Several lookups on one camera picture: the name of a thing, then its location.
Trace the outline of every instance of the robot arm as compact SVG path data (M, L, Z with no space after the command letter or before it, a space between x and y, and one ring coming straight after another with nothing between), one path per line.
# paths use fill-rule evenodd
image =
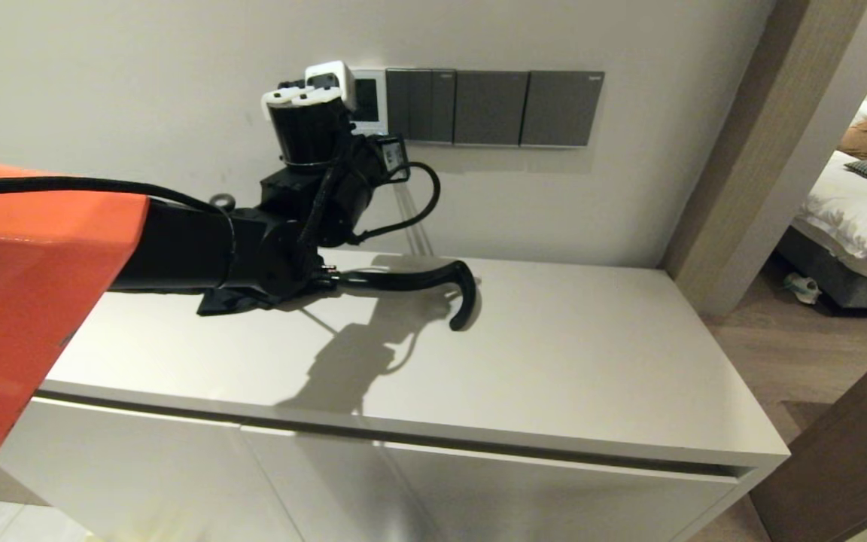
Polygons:
M436 172L407 161L402 138L352 133L354 104L343 62L312 66L263 96L285 167L261 181L255 207L223 194L200 202L145 183L0 167L0 445L104 291L202 294L200 315L226 315L338 288L453 282L463 299L450 326L464 328L477 295L464 262L344 273L319 254L412 226L440 196ZM355 233L375 189L409 181L412 168L433 182L422 212Z

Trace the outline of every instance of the white wall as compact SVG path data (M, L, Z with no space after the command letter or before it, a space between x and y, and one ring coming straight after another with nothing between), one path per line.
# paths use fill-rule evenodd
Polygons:
M865 95L867 9L805 133L784 169L781 169L778 181L758 216L720 274L718 284L698 307L699 312L722 315L741 301L744 292L788 229L798 206L815 185Z
M259 96L306 65L603 69L587 150L411 147L444 172L424 229L436 254L653 266L773 3L0 0L0 162L253 205L278 168Z

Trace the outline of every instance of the cabinet door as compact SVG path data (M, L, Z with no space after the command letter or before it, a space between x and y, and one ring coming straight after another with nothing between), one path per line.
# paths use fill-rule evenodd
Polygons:
M300 541L231 423L37 398L0 466L105 542Z
M733 477L244 428L304 539L660 542Z
M243 431L304 540L441 539L379 443L276 429Z

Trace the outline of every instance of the gray bed frame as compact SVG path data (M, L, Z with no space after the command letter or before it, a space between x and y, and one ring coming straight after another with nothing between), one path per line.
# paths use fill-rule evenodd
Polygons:
M799 273L818 282L841 309L867 309L867 277L850 270L828 249L818 245L801 231L788 227L775 248Z

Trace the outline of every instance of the white countertop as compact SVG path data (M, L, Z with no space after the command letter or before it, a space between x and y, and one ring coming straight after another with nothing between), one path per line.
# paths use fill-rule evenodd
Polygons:
M787 455L664 272L466 261L482 304L464 332L447 325L458 300L448 311L443 289L213 317L196 315L199 296L107 293L42 388L568 452L752 466Z

